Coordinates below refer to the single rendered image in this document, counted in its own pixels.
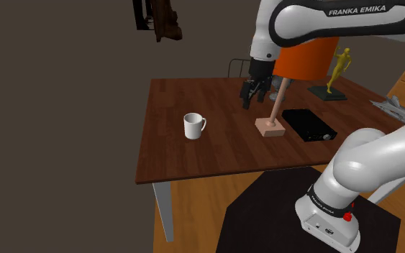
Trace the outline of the dark metal chair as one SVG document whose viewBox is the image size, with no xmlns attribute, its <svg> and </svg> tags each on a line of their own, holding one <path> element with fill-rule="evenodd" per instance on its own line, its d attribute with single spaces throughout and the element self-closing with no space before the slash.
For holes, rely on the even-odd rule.
<svg viewBox="0 0 405 253">
<path fill-rule="evenodd" d="M 231 78 L 231 77 L 232 77 L 232 65 L 233 65 L 234 62 L 238 62 L 238 67 L 239 67 L 239 69 L 238 69 L 238 75 L 237 75 L 237 77 L 238 77 L 238 78 L 241 78 L 241 77 L 242 77 L 242 72 L 243 72 L 243 69 L 244 69 L 244 66 L 245 66 L 245 63 L 249 63 L 250 60 L 249 60 L 249 59 L 240 59 L 240 58 L 233 58 L 233 59 L 231 59 L 231 60 L 229 61 L 228 69 L 227 69 L 227 77 L 228 77 L 228 78 Z"/>
</svg>

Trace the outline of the grey jagged object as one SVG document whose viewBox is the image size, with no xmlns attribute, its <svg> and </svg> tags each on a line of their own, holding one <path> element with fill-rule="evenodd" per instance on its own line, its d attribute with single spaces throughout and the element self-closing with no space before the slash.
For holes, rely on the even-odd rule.
<svg viewBox="0 0 405 253">
<path fill-rule="evenodd" d="M 405 124 L 405 108 L 399 103 L 399 98 L 392 95 L 390 98 L 386 96 L 385 99 L 386 100 L 383 102 L 370 102 L 381 111 L 386 112 L 389 116 L 392 116 Z"/>
</svg>

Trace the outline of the dark robot stand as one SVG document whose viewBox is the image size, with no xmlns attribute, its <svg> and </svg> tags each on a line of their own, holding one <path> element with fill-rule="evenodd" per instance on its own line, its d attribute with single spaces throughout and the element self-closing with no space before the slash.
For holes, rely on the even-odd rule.
<svg viewBox="0 0 405 253">
<path fill-rule="evenodd" d="M 312 167 L 264 172 L 225 212 L 216 253 L 339 253 L 304 231 L 295 202 L 321 175 Z M 396 253 L 400 218 L 355 199 L 361 235 L 356 253 Z"/>
</svg>

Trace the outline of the grey round object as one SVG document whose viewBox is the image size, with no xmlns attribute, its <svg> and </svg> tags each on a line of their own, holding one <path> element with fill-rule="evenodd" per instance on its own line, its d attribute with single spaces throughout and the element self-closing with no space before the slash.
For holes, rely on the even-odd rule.
<svg viewBox="0 0 405 253">
<path fill-rule="evenodd" d="M 274 75 L 271 81 L 271 85 L 275 88 L 275 91 L 269 95 L 269 99 L 271 101 L 275 101 L 280 90 L 281 84 L 283 81 L 283 77 L 278 75 Z"/>
</svg>

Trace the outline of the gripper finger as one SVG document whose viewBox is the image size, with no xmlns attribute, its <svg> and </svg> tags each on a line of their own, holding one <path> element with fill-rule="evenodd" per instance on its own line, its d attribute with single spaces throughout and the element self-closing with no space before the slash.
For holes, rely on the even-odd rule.
<svg viewBox="0 0 405 253">
<path fill-rule="evenodd" d="M 260 84 L 254 80 L 246 80 L 242 84 L 240 98 L 242 99 L 242 107 L 249 109 L 251 98 L 257 93 Z"/>
<path fill-rule="evenodd" d="M 262 103 L 264 102 L 264 98 L 266 93 L 270 90 L 270 84 L 266 82 L 262 82 L 259 84 L 259 90 L 257 95 L 257 102 Z"/>
</svg>

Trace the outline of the orange shade table lamp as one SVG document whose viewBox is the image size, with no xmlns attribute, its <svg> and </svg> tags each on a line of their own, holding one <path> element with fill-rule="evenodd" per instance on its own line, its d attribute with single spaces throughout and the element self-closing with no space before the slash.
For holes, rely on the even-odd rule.
<svg viewBox="0 0 405 253">
<path fill-rule="evenodd" d="M 279 107 L 290 80 L 315 81 L 324 78 L 329 70 L 339 37 L 317 38 L 294 47 L 281 48 L 278 58 L 270 63 L 266 75 L 283 78 L 273 110 L 268 118 L 255 120 L 263 137 L 279 137 L 285 128 L 276 119 Z"/>
</svg>

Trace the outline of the brown wooden table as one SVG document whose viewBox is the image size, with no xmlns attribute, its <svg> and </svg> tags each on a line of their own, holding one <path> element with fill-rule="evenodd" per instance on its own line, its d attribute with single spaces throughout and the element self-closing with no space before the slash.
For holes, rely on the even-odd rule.
<svg viewBox="0 0 405 253">
<path fill-rule="evenodd" d="M 170 201 L 174 180 L 324 165 L 356 129 L 392 132 L 401 125 L 370 102 L 378 94 L 350 80 L 339 83 L 347 100 L 330 102 L 312 95 L 310 82 L 298 80 L 287 90 L 283 108 L 313 111 L 337 136 L 304 142 L 287 129 L 282 137 L 263 137 L 255 120 L 269 116 L 273 105 L 266 101 L 244 109 L 241 85 L 241 78 L 151 80 L 135 181 L 151 184 L 156 194 L 155 241 L 171 241 L 175 234 L 177 213 Z M 206 119 L 198 139 L 185 137 L 183 117 L 188 113 Z"/>
</svg>

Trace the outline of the yellow figure on dark base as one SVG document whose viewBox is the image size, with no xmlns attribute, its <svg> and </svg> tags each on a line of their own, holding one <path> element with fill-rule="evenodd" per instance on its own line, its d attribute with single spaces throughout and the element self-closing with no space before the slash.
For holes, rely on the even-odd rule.
<svg viewBox="0 0 405 253">
<path fill-rule="evenodd" d="M 348 69 L 351 63 L 350 48 L 346 47 L 343 53 L 338 54 L 337 51 L 339 48 L 340 47 L 337 47 L 335 50 L 334 56 L 337 58 L 337 63 L 327 84 L 325 86 L 312 86 L 308 88 L 311 93 L 323 101 L 347 100 L 344 93 L 332 87 L 332 84 Z"/>
</svg>

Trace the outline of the white mug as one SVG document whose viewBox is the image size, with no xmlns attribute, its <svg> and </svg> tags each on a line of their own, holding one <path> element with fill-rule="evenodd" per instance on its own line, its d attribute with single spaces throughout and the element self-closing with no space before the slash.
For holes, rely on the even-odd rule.
<svg viewBox="0 0 405 253">
<path fill-rule="evenodd" d="M 206 119 L 197 113 L 188 113 L 183 117 L 184 134 L 187 139 L 198 139 L 206 127 Z"/>
</svg>

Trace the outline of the black flat electronic box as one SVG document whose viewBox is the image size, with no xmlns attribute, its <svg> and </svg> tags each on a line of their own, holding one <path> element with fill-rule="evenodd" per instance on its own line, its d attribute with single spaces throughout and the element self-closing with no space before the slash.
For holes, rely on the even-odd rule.
<svg viewBox="0 0 405 253">
<path fill-rule="evenodd" d="M 305 142 L 328 141 L 337 136 L 333 128 L 309 109 L 286 109 L 282 117 Z"/>
</svg>

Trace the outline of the dark brown wooden furniture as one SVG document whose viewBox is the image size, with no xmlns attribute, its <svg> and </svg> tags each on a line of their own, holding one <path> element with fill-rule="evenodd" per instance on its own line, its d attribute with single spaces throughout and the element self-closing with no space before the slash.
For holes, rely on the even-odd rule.
<svg viewBox="0 0 405 253">
<path fill-rule="evenodd" d="M 178 24 L 178 14 L 170 0 L 132 0 L 137 30 L 154 30 L 156 42 L 162 38 L 181 40 L 183 33 Z"/>
</svg>

